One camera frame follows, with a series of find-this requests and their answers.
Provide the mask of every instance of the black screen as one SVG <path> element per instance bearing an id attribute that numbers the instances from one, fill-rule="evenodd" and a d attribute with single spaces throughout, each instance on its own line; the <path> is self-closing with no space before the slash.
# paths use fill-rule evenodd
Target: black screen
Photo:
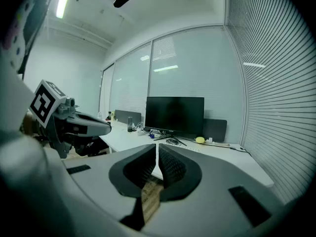
<path id="1" fill-rule="evenodd" d="M 145 127 L 201 135 L 203 97 L 147 97 Z"/>

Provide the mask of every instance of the white desk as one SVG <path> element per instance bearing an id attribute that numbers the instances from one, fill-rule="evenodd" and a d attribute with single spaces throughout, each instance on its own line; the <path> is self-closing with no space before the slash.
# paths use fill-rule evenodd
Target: white desk
<path id="1" fill-rule="evenodd" d="M 111 122 L 112 131 L 100 136 L 100 138 L 109 145 L 116 152 L 128 150 L 131 148 L 139 147 L 145 144 L 152 143 L 166 143 L 165 140 L 154 141 L 148 134 L 142 133 L 138 136 L 137 132 L 127 132 L 127 124 L 117 121 Z M 273 186 L 274 182 L 267 175 L 267 173 L 259 166 L 259 164 L 246 152 L 238 152 L 228 148 L 210 147 L 205 145 L 199 145 L 190 141 L 183 142 L 189 148 L 198 149 L 201 154 L 213 156 L 219 159 L 230 162 L 248 175 L 252 176 L 258 182 L 262 183 L 266 187 Z M 240 145 L 231 144 L 232 147 L 239 149 Z M 156 166 L 152 175 L 162 179 L 162 173 L 158 166 L 158 146 L 156 147 Z"/>

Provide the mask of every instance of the fluorescent light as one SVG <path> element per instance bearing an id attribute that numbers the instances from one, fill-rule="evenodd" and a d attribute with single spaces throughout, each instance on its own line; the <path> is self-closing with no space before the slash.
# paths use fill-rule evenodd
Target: fluorescent light
<path id="1" fill-rule="evenodd" d="M 259 68 L 265 68 L 265 65 L 261 65 L 261 64 L 255 64 L 255 63 L 248 63 L 248 62 L 244 62 L 243 63 L 245 66 L 254 66 L 254 67 L 259 67 Z"/>
<path id="2" fill-rule="evenodd" d="M 56 11 L 56 17 L 63 18 L 66 3 L 67 3 L 67 0 L 59 0 L 58 6 L 57 6 L 57 11 Z"/>
<path id="3" fill-rule="evenodd" d="M 141 61 L 145 61 L 145 60 L 148 60 L 148 59 L 149 59 L 149 55 L 145 55 L 143 57 L 140 57 Z"/>
<path id="4" fill-rule="evenodd" d="M 154 72 L 159 72 L 159 71 L 163 71 L 163 70 L 168 70 L 168 69 L 176 69 L 178 66 L 170 66 L 170 67 L 165 67 L 165 68 L 161 68 L 161 69 L 154 69 Z"/>

